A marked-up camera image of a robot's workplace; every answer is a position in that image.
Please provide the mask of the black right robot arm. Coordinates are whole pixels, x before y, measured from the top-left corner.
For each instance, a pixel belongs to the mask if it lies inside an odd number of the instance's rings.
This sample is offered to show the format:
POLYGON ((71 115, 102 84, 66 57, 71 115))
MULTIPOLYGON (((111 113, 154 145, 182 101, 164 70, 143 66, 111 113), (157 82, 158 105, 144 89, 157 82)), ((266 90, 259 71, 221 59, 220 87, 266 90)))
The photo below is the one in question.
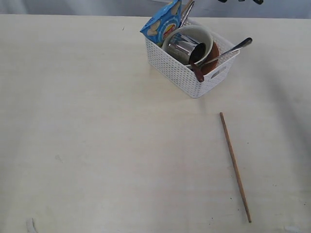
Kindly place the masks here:
MULTIPOLYGON (((227 0, 218 0, 219 2, 221 3, 226 3, 227 0)), ((258 4, 258 5, 261 5, 264 3, 264 0, 252 0, 254 3, 258 4)))

